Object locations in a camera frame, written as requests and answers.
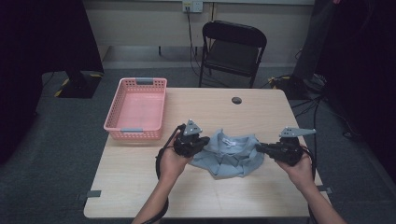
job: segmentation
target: person's hand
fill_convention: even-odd
[[[189,163],[192,158],[184,158],[176,154],[172,147],[166,148],[161,158],[161,176],[160,178],[166,178],[171,180],[177,180],[177,178],[183,173],[186,164]]]
[[[312,176],[311,160],[306,153],[294,166],[289,166],[282,161],[276,161],[276,163],[288,173],[291,182],[299,191],[316,187]]]

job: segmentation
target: wooden table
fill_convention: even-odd
[[[242,104],[232,103],[235,96]],[[84,215],[134,217],[157,183],[158,150],[188,119],[204,130],[201,136],[210,137],[222,128],[229,136],[255,133],[265,143],[278,141],[286,126],[298,127],[283,91],[168,88],[162,139],[132,142],[109,136],[92,184],[101,196],[88,199]],[[187,165],[169,202],[164,217],[308,217],[305,199],[267,155],[262,166],[246,177],[216,180],[207,170]]]

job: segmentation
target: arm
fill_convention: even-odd
[[[157,215],[163,209],[172,187],[175,185],[178,177],[183,173],[184,167],[191,159],[178,156],[172,148],[167,148],[165,150],[163,158],[161,159],[161,176],[157,186],[134,218],[133,224],[143,223]]]
[[[346,223],[323,195],[321,195],[318,187],[315,185],[311,172],[311,160],[308,155],[304,154],[295,166],[288,166],[281,161],[277,161],[276,163],[288,173],[291,182],[303,194],[318,223]]]

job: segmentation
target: folding chair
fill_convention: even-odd
[[[210,21],[202,30],[204,37],[199,87],[204,67],[222,72],[250,77],[253,87],[262,60],[267,38],[257,28],[228,21]]]

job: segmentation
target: pink basket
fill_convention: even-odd
[[[108,111],[105,130],[118,140],[160,139],[165,92],[165,78],[122,78]]]

